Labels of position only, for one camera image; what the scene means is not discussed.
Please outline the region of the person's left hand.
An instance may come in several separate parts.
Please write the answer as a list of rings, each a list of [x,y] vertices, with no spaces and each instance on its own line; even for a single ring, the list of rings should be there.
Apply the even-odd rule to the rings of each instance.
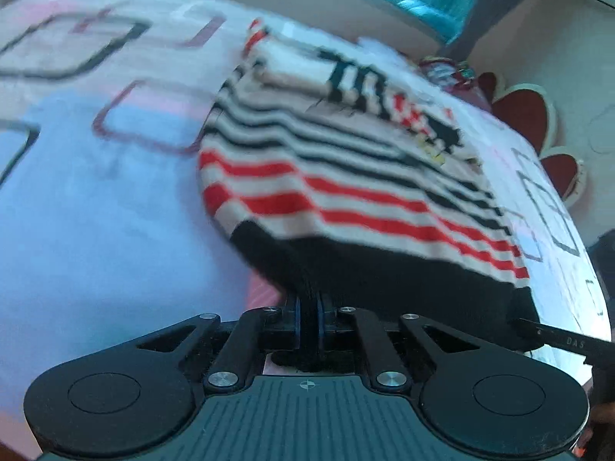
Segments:
[[[604,403],[592,407],[589,423],[573,448],[582,460],[614,459],[614,404]]]

